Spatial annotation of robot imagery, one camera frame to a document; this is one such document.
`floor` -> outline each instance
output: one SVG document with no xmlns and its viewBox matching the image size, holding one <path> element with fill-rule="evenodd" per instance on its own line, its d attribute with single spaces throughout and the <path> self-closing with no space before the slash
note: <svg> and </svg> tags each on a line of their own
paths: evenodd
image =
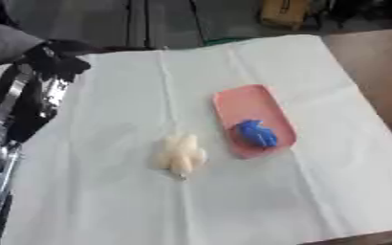
<svg viewBox="0 0 392 245">
<path fill-rule="evenodd" d="M 132 4 L 132 25 L 127 36 L 128 1 Z M 152 45 L 156 48 L 183 49 L 202 45 L 194 15 L 187 0 L 148 0 Z M 369 22 L 355 18 L 340 30 L 326 20 L 316 29 L 308 19 L 299 32 L 289 28 L 265 27 L 257 23 L 262 0 L 196 0 L 206 39 L 260 37 L 288 33 L 350 33 L 387 29 L 385 21 Z M 77 39 L 96 46 L 142 46 L 144 41 L 143 0 L 9 0 L 11 15 L 29 33 L 46 38 Z"/>
</svg>

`plastic tray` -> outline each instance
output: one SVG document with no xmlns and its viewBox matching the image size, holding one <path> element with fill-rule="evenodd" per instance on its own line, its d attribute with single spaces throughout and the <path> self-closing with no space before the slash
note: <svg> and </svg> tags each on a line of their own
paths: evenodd
<svg viewBox="0 0 392 245">
<path fill-rule="evenodd" d="M 293 128 L 265 86 L 255 84 L 225 90 L 216 93 L 213 100 L 231 149 L 240 157 L 260 156 L 295 143 Z M 278 145 L 259 147 L 245 142 L 234 130 L 234 126 L 243 120 L 262 120 L 262 125 L 276 134 Z"/>
</svg>

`table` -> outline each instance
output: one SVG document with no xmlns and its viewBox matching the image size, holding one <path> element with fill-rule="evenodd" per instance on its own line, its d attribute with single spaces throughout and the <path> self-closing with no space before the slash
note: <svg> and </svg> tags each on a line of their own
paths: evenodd
<svg viewBox="0 0 392 245">
<path fill-rule="evenodd" d="M 75 83 L 62 113 L 26 145 L 28 157 L 15 179 L 16 199 L 5 244 L 68 240 L 118 244 L 124 239 L 183 244 L 180 241 L 190 238 L 205 239 L 207 244 L 245 244 L 240 242 L 248 238 L 243 228 L 260 241 L 296 244 L 392 230 L 392 134 L 319 38 L 286 36 L 199 51 L 88 58 L 96 69 Z M 240 63 L 249 64 L 250 69 L 239 69 L 245 67 Z M 284 158 L 270 158 L 268 165 L 267 159 L 254 159 L 254 167 L 266 167 L 257 171 L 227 153 L 208 101 L 217 91 L 255 82 L 272 88 L 303 136 L 291 151 L 278 155 Z M 145 114 L 132 110 L 134 101 L 142 102 L 139 108 Z M 117 113 L 117 104 L 121 111 L 134 113 Z M 177 118 L 183 128 L 205 139 L 209 152 L 215 152 L 210 155 L 211 164 L 185 185 L 150 170 L 147 163 L 151 161 L 146 161 L 152 155 L 146 149 L 154 147 Z M 354 137 L 359 133 L 361 142 Z M 252 180 L 269 183 L 258 185 Z M 214 185 L 207 189 L 210 181 Z M 266 188 L 257 192 L 256 186 Z M 25 195 L 28 187 L 32 194 Z M 245 202 L 236 202 L 238 194 Z M 260 197 L 270 200 L 255 209 L 252 204 L 260 203 Z M 225 200 L 231 200 L 226 209 Z M 165 220 L 170 223 L 170 216 L 177 222 L 163 225 Z M 230 227 L 227 220 L 237 226 Z M 107 229 L 99 229 L 101 223 L 108 224 Z M 294 235 L 284 234 L 283 227 L 290 227 Z M 153 235 L 147 236 L 147 229 Z M 233 237 L 222 231 L 233 231 Z"/>
<path fill-rule="evenodd" d="M 392 30 L 329 35 L 323 40 L 392 130 Z M 310 244 L 392 244 L 392 231 Z"/>
</svg>

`blue toy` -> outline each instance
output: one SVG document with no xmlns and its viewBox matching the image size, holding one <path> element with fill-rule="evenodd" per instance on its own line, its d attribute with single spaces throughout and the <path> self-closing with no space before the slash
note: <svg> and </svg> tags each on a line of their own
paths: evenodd
<svg viewBox="0 0 392 245">
<path fill-rule="evenodd" d="M 238 133 L 248 142 L 262 147 L 277 146 L 276 135 L 266 127 L 260 125 L 261 120 L 245 120 L 236 125 Z"/>
</svg>

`white tablecloth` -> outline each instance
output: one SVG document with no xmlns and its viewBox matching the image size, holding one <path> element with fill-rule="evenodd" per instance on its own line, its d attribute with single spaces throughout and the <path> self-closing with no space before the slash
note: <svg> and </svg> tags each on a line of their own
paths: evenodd
<svg viewBox="0 0 392 245">
<path fill-rule="evenodd" d="M 392 230 L 392 134 L 318 37 L 88 56 L 59 115 L 26 145 L 4 245 L 288 245 Z M 215 92 L 261 83 L 297 142 L 229 152 Z M 153 167 L 175 127 L 209 162 Z"/>
</svg>

